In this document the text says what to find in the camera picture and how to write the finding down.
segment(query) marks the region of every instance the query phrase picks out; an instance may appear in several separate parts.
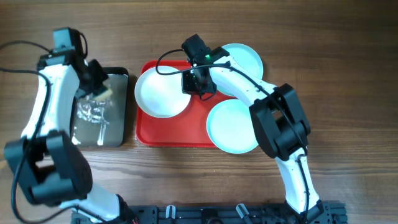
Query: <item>wooden table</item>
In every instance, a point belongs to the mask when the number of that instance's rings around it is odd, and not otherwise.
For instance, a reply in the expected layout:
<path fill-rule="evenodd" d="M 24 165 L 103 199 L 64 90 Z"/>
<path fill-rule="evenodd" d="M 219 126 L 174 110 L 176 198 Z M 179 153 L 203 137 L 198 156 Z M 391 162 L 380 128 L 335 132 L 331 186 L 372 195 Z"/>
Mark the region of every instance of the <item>wooden table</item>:
<path fill-rule="evenodd" d="M 52 30 L 82 31 L 102 66 L 142 65 L 197 33 L 210 47 L 240 42 L 266 63 L 264 79 L 297 91 L 312 127 L 308 157 L 324 200 L 346 203 L 350 223 L 398 222 L 398 13 L 393 1 L 0 0 L 0 43 L 53 46 Z M 0 52 L 0 66 L 34 69 L 40 50 Z M 183 58 L 174 55 L 170 58 Z M 29 119 L 37 77 L 0 73 L 0 146 Z M 151 148 L 134 137 L 129 96 L 126 142 L 81 149 L 94 179 L 130 205 L 283 202 L 275 162 L 257 148 L 234 156 L 217 149 Z M 0 151 L 0 223 L 10 209 L 12 173 Z M 48 215 L 21 192 L 23 216 Z M 68 223 L 69 214 L 52 223 Z"/>

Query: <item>black cable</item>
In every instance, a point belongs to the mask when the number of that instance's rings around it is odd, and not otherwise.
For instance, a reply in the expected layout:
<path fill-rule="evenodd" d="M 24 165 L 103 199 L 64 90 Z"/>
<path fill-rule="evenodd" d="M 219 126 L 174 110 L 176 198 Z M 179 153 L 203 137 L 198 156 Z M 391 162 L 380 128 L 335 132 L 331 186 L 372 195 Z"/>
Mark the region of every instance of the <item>black cable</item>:
<path fill-rule="evenodd" d="M 84 35 L 83 33 L 80 32 L 80 35 L 81 35 L 81 37 L 83 38 L 83 40 L 85 41 L 86 50 L 85 50 L 84 57 L 85 57 L 85 59 L 86 59 L 86 58 L 87 58 L 87 55 L 88 55 L 87 40 L 86 40 L 86 37 L 85 37 L 85 35 Z"/>
<path fill-rule="evenodd" d="M 178 71 L 178 72 L 176 72 L 176 73 L 172 72 L 172 74 L 170 74 L 170 73 L 162 73 L 162 72 L 159 72 L 159 69 L 158 69 L 160 61 L 161 61 L 166 55 L 171 54 L 171 53 L 174 53 L 174 52 L 183 52 L 183 51 L 184 51 L 184 50 L 182 50 L 182 49 L 169 50 L 168 52 L 166 52 L 166 53 L 164 53 L 162 56 L 160 56 L 159 59 L 157 60 L 157 63 L 156 63 L 156 67 L 155 67 L 156 72 L 157 72 L 159 75 L 174 75 L 174 74 L 178 74 L 178 73 L 183 72 L 183 71 Z"/>
<path fill-rule="evenodd" d="M 3 48 L 6 48 L 6 47 L 8 47 L 8 46 L 16 45 L 16 44 L 29 44 L 29 45 L 33 45 L 33 46 L 36 46 L 36 47 L 38 47 L 38 48 L 41 48 L 41 49 L 47 51 L 48 53 L 50 53 L 50 49 L 44 47 L 44 46 L 41 45 L 41 44 L 37 44 L 37 43 L 35 43 L 35 42 L 31 42 L 31 41 L 28 41 L 28 40 L 14 40 L 14 41 L 7 42 L 7 43 L 5 43 L 5 44 L 0 45 L 0 50 L 3 49 Z"/>
<path fill-rule="evenodd" d="M 94 213 L 92 213 L 92 212 L 90 212 L 90 211 L 88 211 L 88 210 L 86 210 L 84 208 L 80 208 L 78 205 L 73 205 L 73 206 L 70 206 L 69 208 L 76 209 L 76 212 L 81 210 L 82 212 L 86 213 L 87 215 L 98 219 L 99 221 L 101 221 L 101 223 L 111 223 L 112 222 L 112 220 L 111 221 L 106 221 L 105 219 L 101 218 L 99 215 L 96 215 L 96 214 L 94 214 Z"/>
<path fill-rule="evenodd" d="M 213 96 L 216 95 L 216 93 L 217 93 L 217 92 L 214 92 L 211 96 L 209 96 L 208 98 L 205 98 L 205 99 L 202 99 L 202 98 L 201 98 L 202 95 L 199 95 L 199 99 L 202 100 L 202 101 L 210 100 Z"/>
<path fill-rule="evenodd" d="M 297 156 L 297 163 L 298 166 L 300 167 L 300 172 L 301 175 L 303 176 L 303 181 L 304 181 L 304 186 L 305 186 L 305 195 L 306 195 L 306 199 L 305 199 L 305 211 L 304 211 L 304 216 L 302 219 L 302 223 L 307 223 L 307 215 L 308 215 L 308 209 L 310 206 L 310 189 L 308 188 L 308 183 L 307 183 L 307 178 L 305 177 L 305 173 L 304 173 L 304 168 L 303 168 L 303 164 L 301 163 L 301 157 L 305 157 L 307 155 L 305 154 L 301 154 Z"/>
<path fill-rule="evenodd" d="M 196 67 L 192 67 L 192 68 L 188 68 L 188 69 L 184 69 L 184 70 L 179 70 L 177 72 L 170 72 L 170 73 L 161 73 L 158 70 L 158 66 L 160 61 L 168 54 L 171 54 L 173 52 L 180 52 L 183 51 L 183 49 L 175 49 L 175 50 L 170 50 L 166 53 L 164 53 L 162 56 L 159 57 L 157 63 L 156 63 L 156 72 L 159 75 L 175 75 L 178 73 L 183 73 L 183 72 L 188 72 L 194 69 L 198 69 L 198 68 L 226 68 L 228 70 L 234 71 L 240 75 L 242 75 L 244 78 L 246 78 L 247 80 L 249 80 L 256 88 L 258 88 L 261 92 L 263 92 L 270 100 L 271 102 L 277 107 L 277 109 L 280 111 L 280 113 L 282 113 L 282 116 L 286 119 L 288 125 L 290 126 L 290 128 L 292 129 L 292 131 L 294 132 L 294 135 L 296 136 L 300 147 L 304 150 L 304 154 L 298 155 L 297 156 L 297 160 L 296 162 L 298 163 L 298 166 L 300 167 L 300 171 L 301 171 L 301 175 L 303 177 L 303 181 L 304 181 L 304 186 L 305 186 L 305 193 L 306 193 L 306 209 L 304 211 L 304 216 L 303 216 L 303 220 L 302 223 L 306 223 L 307 222 L 307 215 L 308 215 L 308 209 L 309 209 L 309 202 L 310 202 L 310 192 L 308 189 L 308 183 L 307 183 L 307 178 L 305 177 L 305 173 L 301 164 L 301 158 L 302 157 L 306 157 L 308 155 L 308 151 L 307 151 L 307 147 L 304 146 L 303 140 L 299 135 L 299 132 L 296 130 L 296 128 L 294 127 L 293 123 L 290 121 L 289 117 L 286 115 L 285 111 L 283 110 L 282 106 L 279 104 L 279 102 L 274 99 L 273 97 L 271 97 L 271 94 L 269 94 L 267 91 L 265 91 L 265 89 L 263 89 L 262 86 L 260 86 L 259 84 L 257 84 L 253 79 L 251 79 L 250 77 L 248 77 L 245 73 L 241 72 L 240 70 L 232 67 L 232 66 L 227 66 L 227 65 L 223 65 L 223 64 L 213 64 L 213 65 L 199 65 Z"/>

